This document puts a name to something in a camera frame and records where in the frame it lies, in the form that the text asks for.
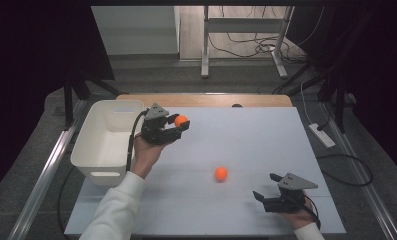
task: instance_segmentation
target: white plastic container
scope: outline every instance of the white plastic container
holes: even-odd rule
[[[141,101],[104,100],[95,103],[80,130],[71,163],[96,185],[118,185],[126,174],[127,148],[133,124],[143,110]],[[142,122],[141,118],[135,132],[140,132]]]

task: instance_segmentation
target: orange ball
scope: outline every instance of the orange ball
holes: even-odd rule
[[[174,125],[175,125],[176,127],[180,127],[180,125],[181,125],[182,123],[186,122],[186,121],[188,121],[188,118],[186,118],[186,117],[183,116],[183,115],[179,115],[179,116],[177,116],[177,117],[174,119]]]
[[[227,169],[225,167],[218,167],[214,172],[214,176],[219,181],[224,181],[227,177]]]

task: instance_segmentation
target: power strip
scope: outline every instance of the power strip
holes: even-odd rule
[[[311,129],[311,131],[314,133],[314,135],[316,135],[316,137],[320,140],[320,142],[323,143],[323,145],[325,145],[326,148],[331,148],[333,146],[335,146],[335,143],[332,141],[332,139],[325,133],[325,131],[321,130],[317,130],[317,127],[319,125],[317,125],[317,123],[313,123],[311,125],[309,125],[308,127]]]

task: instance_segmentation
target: white bin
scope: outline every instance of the white bin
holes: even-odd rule
[[[133,124],[143,110],[141,101],[104,100],[95,103],[80,130],[71,163],[96,185],[118,185],[126,174],[127,148]],[[140,132],[142,122],[141,118],[135,132]]]

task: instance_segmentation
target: white sleeve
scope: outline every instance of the white sleeve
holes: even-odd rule
[[[120,185],[105,194],[80,239],[130,239],[144,188],[144,179],[127,172]]]
[[[298,240],[324,240],[325,238],[317,228],[316,223],[310,223],[302,228],[294,230]]]

